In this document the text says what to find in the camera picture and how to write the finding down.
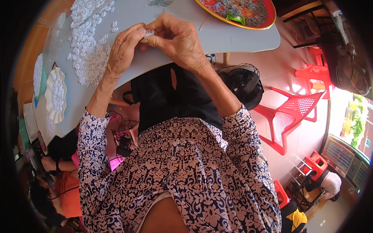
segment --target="black pants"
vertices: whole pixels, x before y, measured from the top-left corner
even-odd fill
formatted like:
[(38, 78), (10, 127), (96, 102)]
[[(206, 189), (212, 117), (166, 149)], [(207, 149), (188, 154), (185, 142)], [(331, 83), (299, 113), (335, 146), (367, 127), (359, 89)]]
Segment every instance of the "black pants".
[[(171, 68), (176, 74), (172, 86)], [(197, 117), (221, 129), (221, 117), (197, 77), (175, 63), (151, 70), (131, 81), (134, 102), (140, 102), (139, 134), (173, 117)]]
[(329, 170), (325, 170), (316, 181), (311, 181), (311, 182), (310, 180), (313, 176), (310, 176), (310, 175), (306, 176), (304, 179), (304, 187), (307, 190), (307, 192), (311, 192), (312, 190), (320, 187), (321, 183), (323, 182), (323, 180), (325, 179), (328, 173), (329, 173)]

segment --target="person in orange shirt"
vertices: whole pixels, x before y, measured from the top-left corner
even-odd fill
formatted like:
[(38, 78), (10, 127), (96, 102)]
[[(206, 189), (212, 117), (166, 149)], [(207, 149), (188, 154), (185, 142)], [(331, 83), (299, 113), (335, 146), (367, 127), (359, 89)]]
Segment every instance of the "person in orange shirt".
[[(56, 170), (56, 162), (51, 157), (41, 159), (44, 169)], [(59, 162), (54, 189), (40, 176), (30, 184), (31, 201), (35, 208), (53, 226), (64, 226), (68, 218), (82, 216), (79, 195), (78, 169), (74, 162)]]

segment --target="patterned blouse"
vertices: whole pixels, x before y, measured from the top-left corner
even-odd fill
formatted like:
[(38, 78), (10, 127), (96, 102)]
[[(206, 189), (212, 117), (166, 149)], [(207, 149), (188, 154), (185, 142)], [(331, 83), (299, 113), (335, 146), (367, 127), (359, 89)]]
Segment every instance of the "patterned blouse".
[(199, 118), (172, 118), (138, 137), (111, 171), (105, 152), (110, 115), (84, 111), (78, 155), (80, 202), (88, 232), (136, 232), (169, 192), (189, 232), (280, 232), (275, 187), (259, 134), (243, 106), (222, 131)]

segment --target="pile of white plastic pieces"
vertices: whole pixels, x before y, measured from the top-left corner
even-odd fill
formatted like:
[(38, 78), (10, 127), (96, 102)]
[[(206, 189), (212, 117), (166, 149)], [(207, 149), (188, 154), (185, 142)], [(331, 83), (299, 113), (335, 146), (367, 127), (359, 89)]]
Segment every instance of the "pile of white plastic pieces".
[(35, 96), (39, 96), (40, 92), (40, 83), (41, 83), (41, 71), (43, 69), (43, 54), (39, 54), (38, 58), (36, 58), (35, 66), (34, 66), (34, 93)]
[(71, 28), (73, 31), (69, 36), (69, 41), (71, 41), (73, 49), (72, 53), (68, 54), (67, 59), (73, 62), (75, 74), (78, 76), (81, 85), (89, 86), (90, 83), (95, 83), (95, 86), (97, 86), (104, 75), (111, 48), (110, 45), (106, 45), (104, 51), (102, 45), (106, 43), (108, 35), (103, 35), (99, 41), (96, 41), (93, 36), (95, 27), (101, 23), (106, 12), (113, 12), (114, 10), (114, 1), (108, 3), (109, 1), (75, 0), (71, 7), (71, 17), (73, 19)]
[(62, 105), (65, 98), (65, 90), (62, 88), (62, 79), (60, 75), (53, 75), (52, 79), (54, 81), (50, 92), (52, 93), (52, 105), (53, 111), (55, 113), (62, 112)]

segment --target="gray tabletop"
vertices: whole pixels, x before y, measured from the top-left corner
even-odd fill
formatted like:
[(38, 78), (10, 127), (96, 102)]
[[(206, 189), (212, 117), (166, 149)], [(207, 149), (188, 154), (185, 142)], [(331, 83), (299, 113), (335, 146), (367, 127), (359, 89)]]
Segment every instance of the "gray tabletop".
[[(95, 40), (98, 41), (104, 34), (108, 34), (107, 42), (103, 46), (105, 47), (107, 44), (111, 46), (120, 31), (124, 31), (139, 22), (148, 24), (155, 20), (165, 9), (169, 14), (194, 23), (206, 54), (224, 52), (254, 53), (276, 49), (280, 45), (280, 35), (276, 25), (260, 31), (235, 27), (213, 17), (194, 0), (174, 0), (168, 7), (146, 6), (147, 3), (148, 0), (115, 1), (113, 5), (115, 10), (111, 13), (107, 12), (106, 16), (102, 18), (101, 24), (96, 26)], [(67, 106), (64, 111), (65, 117), (63, 121), (56, 124), (55, 131), (55, 134), (59, 137), (65, 136), (77, 126), (84, 107), (88, 104), (95, 90), (94, 84), (89, 87), (80, 85), (75, 69), (72, 67), (72, 62), (66, 60), (67, 55), (72, 52), (70, 41), (67, 40), (71, 21), (72, 19), (69, 16), (58, 36), (49, 43), (48, 61), (44, 60), (44, 65), (47, 63), (47, 67), (50, 67), (56, 61), (57, 66), (66, 75)], [(114, 21), (117, 21), (116, 27), (119, 30), (112, 33), (110, 30)], [(130, 68), (122, 75), (116, 88), (149, 70), (170, 62), (171, 60), (158, 48), (149, 48), (145, 52), (138, 50), (135, 52)], [(34, 105), (34, 113), (38, 128), (45, 143), (48, 144), (52, 138), (46, 134), (45, 101), (39, 102), (37, 108)]]

